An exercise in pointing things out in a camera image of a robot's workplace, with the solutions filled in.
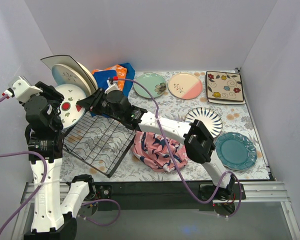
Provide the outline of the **watermelon pattern round plate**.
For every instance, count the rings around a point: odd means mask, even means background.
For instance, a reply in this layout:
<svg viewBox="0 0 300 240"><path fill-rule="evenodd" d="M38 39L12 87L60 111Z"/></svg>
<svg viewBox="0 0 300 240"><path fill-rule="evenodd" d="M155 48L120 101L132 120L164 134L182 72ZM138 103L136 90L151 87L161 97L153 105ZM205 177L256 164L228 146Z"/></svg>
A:
<svg viewBox="0 0 300 240"><path fill-rule="evenodd" d="M60 105L60 119L64 129L74 126L85 114L85 109L77 102L86 98L85 92L76 85L62 84L55 88L63 95L64 100Z"/></svg>

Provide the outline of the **cream round plate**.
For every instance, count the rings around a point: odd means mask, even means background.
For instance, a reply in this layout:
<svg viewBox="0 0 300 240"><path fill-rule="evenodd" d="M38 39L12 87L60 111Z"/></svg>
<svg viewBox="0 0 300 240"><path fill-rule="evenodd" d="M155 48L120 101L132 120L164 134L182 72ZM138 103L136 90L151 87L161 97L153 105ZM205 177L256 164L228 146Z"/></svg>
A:
<svg viewBox="0 0 300 240"><path fill-rule="evenodd" d="M65 64L53 65L51 73L58 85L75 85L81 88L87 97L93 93L93 88L88 85L88 82L76 70Z"/></svg>

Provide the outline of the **mint green flower plate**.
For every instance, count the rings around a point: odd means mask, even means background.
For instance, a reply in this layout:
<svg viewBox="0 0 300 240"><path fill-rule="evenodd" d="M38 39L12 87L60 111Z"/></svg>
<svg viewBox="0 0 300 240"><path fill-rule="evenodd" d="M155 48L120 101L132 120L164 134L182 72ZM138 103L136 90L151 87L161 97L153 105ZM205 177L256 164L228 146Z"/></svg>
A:
<svg viewBox="0 0 300 240"><path fill-rule="evenodd" d="M135 81L145 87L154 98L163 95L167 89L165 79L157 73L144 73L137 77ZM150 99L148 92L137 83L133 84L135 92L143 98Z"/></svg>

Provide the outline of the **cream and pink plate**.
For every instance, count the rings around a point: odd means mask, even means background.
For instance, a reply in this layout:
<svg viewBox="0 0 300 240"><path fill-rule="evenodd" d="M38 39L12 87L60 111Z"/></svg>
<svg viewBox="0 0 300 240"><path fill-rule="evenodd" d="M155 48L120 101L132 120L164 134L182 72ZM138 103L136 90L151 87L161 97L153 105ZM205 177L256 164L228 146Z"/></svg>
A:
<svg viewBox="0 0 300 240"><path fill-rule="evenodd" d="M182 100L191 100L198 97L203 91L202 81L190 73L173 75L167 83L170 93Z"/></svg>

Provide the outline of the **blue striped white plate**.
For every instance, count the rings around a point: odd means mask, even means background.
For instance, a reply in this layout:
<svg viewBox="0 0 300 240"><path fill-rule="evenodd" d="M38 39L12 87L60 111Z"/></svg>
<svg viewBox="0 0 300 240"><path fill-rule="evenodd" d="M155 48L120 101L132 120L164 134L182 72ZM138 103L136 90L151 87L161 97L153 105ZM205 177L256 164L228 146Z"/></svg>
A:
<svg viewBox="0 0 300 240"><path fill-rule="evenodd" d="M213 138L220 135L223 129L223 121L221 117L212 109L206 107L197 107L190 110L184 121L193 123L194 120L200 120L208 129Z"/></svg>

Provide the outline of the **teal round plate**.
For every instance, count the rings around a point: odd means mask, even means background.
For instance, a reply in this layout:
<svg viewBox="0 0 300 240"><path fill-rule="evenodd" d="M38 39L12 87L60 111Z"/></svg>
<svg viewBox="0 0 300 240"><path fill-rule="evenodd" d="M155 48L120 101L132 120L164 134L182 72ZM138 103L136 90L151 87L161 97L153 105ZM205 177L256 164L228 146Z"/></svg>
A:
<svg viewBox="0 0 300 240"><path fill-rule="evenodd" d="M215 142L215 150L222 164L228 169L244 172L257 161L257 149L254 144L238 132L220 135Z"/></svg>

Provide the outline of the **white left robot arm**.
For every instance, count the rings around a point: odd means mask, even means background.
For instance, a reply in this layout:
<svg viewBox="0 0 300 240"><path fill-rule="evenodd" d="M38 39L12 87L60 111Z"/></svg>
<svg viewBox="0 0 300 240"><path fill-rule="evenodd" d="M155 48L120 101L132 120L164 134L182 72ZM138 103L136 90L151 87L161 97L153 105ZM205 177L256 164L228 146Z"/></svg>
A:
<svg viewBox="0 0 300 240"><path fill-rule="evenodd" d="M69 191L60 199L60 172L63 162L64 128L60 106L65 99L53 86L41 81L40 89L24 104L28 122L25 131L28 159L33 174L35 191L34 215L31 230L25 240L73 240L77 235L77 214L85 200L96 196L96 187L89 174L73 178Z"/></svg>

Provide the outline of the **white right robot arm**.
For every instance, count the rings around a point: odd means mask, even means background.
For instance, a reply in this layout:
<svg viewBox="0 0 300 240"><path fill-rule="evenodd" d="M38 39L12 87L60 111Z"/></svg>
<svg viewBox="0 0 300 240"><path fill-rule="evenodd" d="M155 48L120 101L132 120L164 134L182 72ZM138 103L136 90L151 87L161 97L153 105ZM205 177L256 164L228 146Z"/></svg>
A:
<svg viewBox="0 0 300 240"><path fill-rule="evenodd" d="M98 89L76 104L93 114L117 120L129 130L158 134L183 144L187 157L201 164L207 171L220 198L227 199L235 192L236 178L218 158L214 138L200 120L186 123L158 117L144 108L130 104L119 90L106 93L105 90Z"/></svg>

